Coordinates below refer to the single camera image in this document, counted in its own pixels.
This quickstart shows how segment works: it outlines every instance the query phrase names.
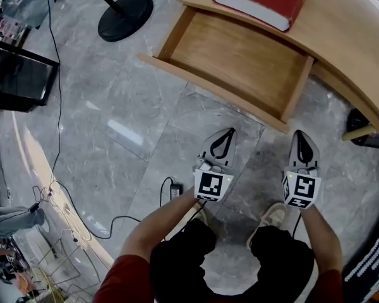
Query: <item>power adapter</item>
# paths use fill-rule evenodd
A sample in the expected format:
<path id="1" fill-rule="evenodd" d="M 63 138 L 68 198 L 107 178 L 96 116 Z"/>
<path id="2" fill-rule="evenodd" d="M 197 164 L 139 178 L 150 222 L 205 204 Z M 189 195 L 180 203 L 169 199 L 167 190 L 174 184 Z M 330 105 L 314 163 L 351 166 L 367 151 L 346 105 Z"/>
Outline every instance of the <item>power adapter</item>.
<path id="1" fill-rule="evenodd" d="M 37 211 L 39 208 L 39 203 L 34 203 L 29 209 L 28 211 L 31 212 L 31 213 L 34 213 L 35 211 Z"/>
<path id="2" fill-rule="evenodd" d="M 170 198 L 175 199 L 183 193 L 183 185 L 180 183 L 171 183 L 170 185 Z"/>

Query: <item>charger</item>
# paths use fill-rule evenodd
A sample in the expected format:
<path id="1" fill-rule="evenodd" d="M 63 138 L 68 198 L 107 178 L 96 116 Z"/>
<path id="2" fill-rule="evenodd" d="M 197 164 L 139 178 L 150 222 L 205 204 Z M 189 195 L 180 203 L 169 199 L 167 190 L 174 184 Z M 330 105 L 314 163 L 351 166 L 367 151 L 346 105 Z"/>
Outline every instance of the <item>charger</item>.
<path id="1" fill-rule="evenodd" d="M 181 183 L 170 184 L 170 199 L 177 198 L 183 193 L 183 185 Z"/>

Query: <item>black stand base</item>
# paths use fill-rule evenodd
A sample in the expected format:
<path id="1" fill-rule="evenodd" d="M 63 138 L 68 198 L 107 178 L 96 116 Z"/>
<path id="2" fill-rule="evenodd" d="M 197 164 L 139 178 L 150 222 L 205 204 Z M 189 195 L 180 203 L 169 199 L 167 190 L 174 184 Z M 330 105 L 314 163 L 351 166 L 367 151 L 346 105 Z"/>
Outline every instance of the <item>black stand base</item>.
<path id="1" fill-rule="evenodd" d="M 99 22 L 99 35 L 106 42 L 117 42 L 137 32 L 153 11 L 152 0 L 117 0 L 115 3 L 124 14 L 109 7 Z"/>

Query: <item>leg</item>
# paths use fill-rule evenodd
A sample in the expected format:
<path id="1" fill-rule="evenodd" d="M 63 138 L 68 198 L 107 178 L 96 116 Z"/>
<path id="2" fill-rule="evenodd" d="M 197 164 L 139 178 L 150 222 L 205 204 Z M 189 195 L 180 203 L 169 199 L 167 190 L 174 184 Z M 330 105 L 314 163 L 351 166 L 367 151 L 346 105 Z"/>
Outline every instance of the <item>leg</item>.
<path id="1" fill-rule="evenodd" d="M 24 206 L 0 206 L 0 216 L 27 211 Z"/>
<path id="2" fill-rule="evenodd" d="M 150 278 L 157 302 L 206 302 L 215 294 L 203 280 L 204 255 L 215 249 L 216 237 L 201 220 L 161 242 L 150 258 Z"/>
<path id="3" fill-rule="evenodd" d="M 45 213 L 38 209 L 33 213 L 20 210 L 0 216 L 0 238 L 8 237 L 20 229 L 29 229 L 34 225 L 42 225 L 45 221 Z"/>
<path id="4" fill-rule="evenodd" d="M 259 228 L 251 252 L 260 260 L 258 282 L 241 296 L 247 302 L 294 302 L 308 283 L 315 256 L 288 231 L 268 226 Z"/>

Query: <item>red sleeve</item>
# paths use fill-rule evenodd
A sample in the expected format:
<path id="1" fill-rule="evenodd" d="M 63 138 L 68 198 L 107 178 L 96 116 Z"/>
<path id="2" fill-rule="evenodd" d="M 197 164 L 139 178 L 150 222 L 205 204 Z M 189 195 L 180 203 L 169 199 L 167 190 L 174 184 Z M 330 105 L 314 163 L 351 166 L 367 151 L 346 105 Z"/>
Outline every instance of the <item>red sleeve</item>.
<path id="1" fill-rule="evenodd" d="M 342 303 L 342 277 L 338 270 L 326 271 L 318 277 L 306 303 Z"/>
<path id="2" fill-rule="evenodd" d="M 127 302 L 153 303 L 149 263 L 139 256 L 125 255 L 115 260 L 94 303 Z"/>

